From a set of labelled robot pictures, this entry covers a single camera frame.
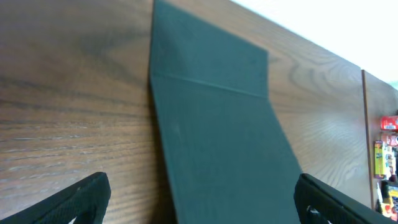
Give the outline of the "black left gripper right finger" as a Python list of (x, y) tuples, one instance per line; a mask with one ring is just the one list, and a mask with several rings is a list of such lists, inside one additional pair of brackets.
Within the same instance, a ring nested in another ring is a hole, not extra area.
[(310, 174), (300, 174), (295, 186), (294, 202), (300, 223), (394, 223)]

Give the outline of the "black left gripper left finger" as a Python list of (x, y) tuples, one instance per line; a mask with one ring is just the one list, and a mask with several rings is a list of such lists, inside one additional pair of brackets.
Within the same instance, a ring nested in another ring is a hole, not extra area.
[(1, 220), (1, 223), (102, 223), (110, 197), (108, 176), (104, 172), (95, 172), (35, 205)]

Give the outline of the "dark green box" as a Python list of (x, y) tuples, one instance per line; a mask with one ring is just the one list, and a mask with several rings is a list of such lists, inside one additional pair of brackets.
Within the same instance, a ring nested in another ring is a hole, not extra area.
[(268, 95), (268, 54), (165, 1), (150, 82), (179, 223), (298, 223), (301, 168)]

